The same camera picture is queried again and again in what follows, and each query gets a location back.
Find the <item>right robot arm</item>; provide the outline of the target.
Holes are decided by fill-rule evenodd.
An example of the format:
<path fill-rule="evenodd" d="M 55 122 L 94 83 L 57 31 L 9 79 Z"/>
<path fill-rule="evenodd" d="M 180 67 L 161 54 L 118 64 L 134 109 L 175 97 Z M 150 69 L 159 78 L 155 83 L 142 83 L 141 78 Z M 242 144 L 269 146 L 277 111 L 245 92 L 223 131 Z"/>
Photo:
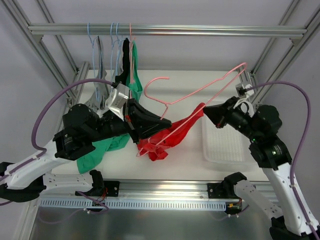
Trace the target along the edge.
<path fill-rule="evenodd" d="M 249 139 L 250 154 L 271 183 L 279 205 L 264 197 L 241 172 L 226 176 L 215 191 L 231 199 L 238 197 L 263 215 L 274 240 L 318 240 L 320 223 L 306 201 L 297 197 L 301 190 L 293 183 L 293 160 L 277 136 L 282 126 L 278 110 L 272 105 L 261 105 L 250 115 L 236 105 L 238 100 L 231 97 L 222 104 L 204 107 L 203 112 L 216 128 L 229 125 Z"/>

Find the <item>black left arm base bracket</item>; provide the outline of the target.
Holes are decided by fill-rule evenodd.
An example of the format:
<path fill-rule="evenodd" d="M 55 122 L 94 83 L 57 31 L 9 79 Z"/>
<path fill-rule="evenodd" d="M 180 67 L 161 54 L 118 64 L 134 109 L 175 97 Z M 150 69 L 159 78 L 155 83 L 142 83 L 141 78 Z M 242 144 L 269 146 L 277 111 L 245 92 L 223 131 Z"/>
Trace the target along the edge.
<path fill-rule="evenodd" d="M 104 180 L 102 173 L 98 170 L 89 172 L 93 183 L 88 191 L 82 191 L 89 197 L 118 197 L 120 190 L 120 182 L 116 180 Z"/>

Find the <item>red tank top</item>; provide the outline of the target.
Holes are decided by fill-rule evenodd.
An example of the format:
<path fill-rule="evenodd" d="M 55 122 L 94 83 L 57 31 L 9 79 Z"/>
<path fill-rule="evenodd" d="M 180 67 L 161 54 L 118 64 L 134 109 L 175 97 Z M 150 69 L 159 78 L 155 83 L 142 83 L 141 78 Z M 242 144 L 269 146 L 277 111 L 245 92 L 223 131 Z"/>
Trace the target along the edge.
<path fill-rule="evenodd" d="M 204 116 L 204 106 L 204 102 L 199 103 L 188 117 L 174 122 L 171 127 L 148 139 L 140 140 L 137 156 L 148 155 L 151 161 L 164 160 L 168 156 L 167 150 L 179 145 L 194 124 Z"/>

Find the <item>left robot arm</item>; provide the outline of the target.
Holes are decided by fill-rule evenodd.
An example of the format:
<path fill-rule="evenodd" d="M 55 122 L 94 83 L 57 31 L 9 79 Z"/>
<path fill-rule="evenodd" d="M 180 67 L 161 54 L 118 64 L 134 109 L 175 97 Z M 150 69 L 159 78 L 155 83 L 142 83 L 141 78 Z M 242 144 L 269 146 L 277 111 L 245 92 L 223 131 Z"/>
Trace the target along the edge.
<path fill-rule="evenodd" d="M 0 197 L 8 203 L 37 199 L 42 192 L 65 188 L 93 196 L 104 190 L 101 173 L 88 177 L 67 177 L 62 183 L 49 176 L 52 169 L 76 161 L 96 150 L 95 142 L 128 134 L 139 143 L 166 130 L 172 122 L 142 107 L 135 99 L 120 106 L 108 106 L 102 115 L 84 104 L 76 104 L 62 117 L 63 129 L 44 147 L 18 163 L 1 162 Z"/>

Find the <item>pink wire hanger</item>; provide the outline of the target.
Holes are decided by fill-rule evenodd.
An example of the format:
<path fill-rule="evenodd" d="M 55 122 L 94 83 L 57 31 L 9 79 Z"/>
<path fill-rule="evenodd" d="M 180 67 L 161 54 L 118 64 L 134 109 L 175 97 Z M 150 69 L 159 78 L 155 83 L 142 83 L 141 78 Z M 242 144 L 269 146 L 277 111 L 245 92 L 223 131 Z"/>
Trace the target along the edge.
<path fill-rule="evenodd" d="M 195 90 L 195 91 L 193 91 L 193 92 L 191 92 L 191 93 L 189 93 L 189 94 L 187 94 L 187 95 L 185 95 L 185 96 L 183 96 L 183 97 L 181 97 L 181 98 L 179 98 L 179 99 L 177 99 L 177 100 L 175 100 L 175 101 L 172 101 L 172 102 L 160 100 L 160 99 L 157 99 L 157 98 L 155 98 L 155 97 L 152 97 L 152 96 L 150 96 L 150 95 L 148 94 L 148 87 L 149 87 L 153 82 L 155 82 L 155 81 L 157 81 L 157 80 L 169 80 L 168 77 L 156 77 L 156 78 L 150 80 L 150 81 L 145 85 L 144 90 L 143 90 L 143 93 L 144 93 L 144 96 L 147 97 L 148 99 L 151 99 L 151 100 L 153 100 L 153 101 L 156 101 L 156 102 L 158 102 L 158 103 L 161 103 L 161 104 L 163 104 L 163 105 L 165 106 L 165 110 L 164 110 L 164 112 L 163 112 L 163 114 L 162 114 L 162 116 L 161 116 L 161 120 L 162 120 L 162 119 L 164 119 L 164 117 L 165 117 L 165 115 L 166 115 L 166 113 L 167 113 L 167 111 L 169 110 L 169 107 L 170 107 L 171 105 L 177 104 L 177 103 L 179 103 L 179 102 L 181 102 L 181 101 L 183 101 L 183 100 L 185 100 L 185 99 L 187 99 L 187 98 L 195 95 L 196 93 L 199 93 L 200 91 L 206 89 L 207 87 L 213 85 L 214 83 L 216 83 L 216 82 L 218 82 L 218 81 L 224 80 L 230 73 L 232 73 L 232 72 L 238 70 L 239 68 L 243 67 L 243 70 L 241 70 L 241 71 L 236 75 L 236 77 L 239 77 L 242 73 L 245 72 L 245 70 L 247 69 L 247 66 L 248 66 L 248 64 L 247 64 L 246 62 L 242 62 L 241 64 L 237 65 L 236 67 L 234 67 L 233 69 L 231 69 L 230 71 L 228 71 L 223 77 L 218 78 L 218 79 L 215 79 L 215 80 L 212 80 L 211 82 L 209 82 L 209 83 L 207 83 L 206 85 L 200 87 L 199 89 L 197 89 L 197 90 Z M 221 90 L 218 91 L 218 93 L 216 93 L 212 98 L 210 98 L 210 99 L 207 101 L 207 103 L 205 103 L 204 107 L 206 107 L 213 99 L 215 99 L 219 94 L 221 94 L 234 80 L 235 80 L 235 79 L 232 78 Z"/>

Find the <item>black right arm base bracket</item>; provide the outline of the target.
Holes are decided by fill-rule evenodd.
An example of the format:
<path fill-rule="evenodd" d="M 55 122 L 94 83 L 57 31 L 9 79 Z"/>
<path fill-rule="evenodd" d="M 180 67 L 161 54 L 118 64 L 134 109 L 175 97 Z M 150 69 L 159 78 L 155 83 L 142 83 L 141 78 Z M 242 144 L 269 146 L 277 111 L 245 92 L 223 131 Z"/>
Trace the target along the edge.
<path fill-rule="evenodd" d="M 241 172 L 235 172 L 226 176 L 223 181 L 207 184 L 207 194 L 209 199 L 238 199 L 234 186 L 247 177 Z"/>

